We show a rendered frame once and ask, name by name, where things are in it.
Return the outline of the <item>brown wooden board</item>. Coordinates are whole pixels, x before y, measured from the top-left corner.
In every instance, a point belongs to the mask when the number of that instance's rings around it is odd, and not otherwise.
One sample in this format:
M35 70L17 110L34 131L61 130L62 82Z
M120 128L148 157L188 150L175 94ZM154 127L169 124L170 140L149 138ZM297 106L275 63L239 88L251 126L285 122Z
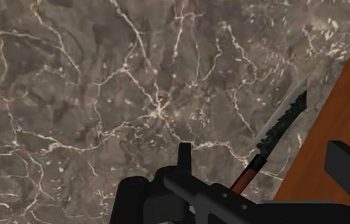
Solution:
M350 206L350 196L324 171L329 140L350 146L350 57L274 200L330 200Z

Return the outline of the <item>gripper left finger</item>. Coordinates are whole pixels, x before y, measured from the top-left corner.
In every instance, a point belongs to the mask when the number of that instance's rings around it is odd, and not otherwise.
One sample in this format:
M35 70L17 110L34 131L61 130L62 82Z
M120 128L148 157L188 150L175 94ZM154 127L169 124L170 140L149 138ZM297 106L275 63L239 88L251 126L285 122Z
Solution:
M159 169L153 181L121 180L109 224L268 224L268 213L254 202L192 176L191 149L180 143L177 164Z

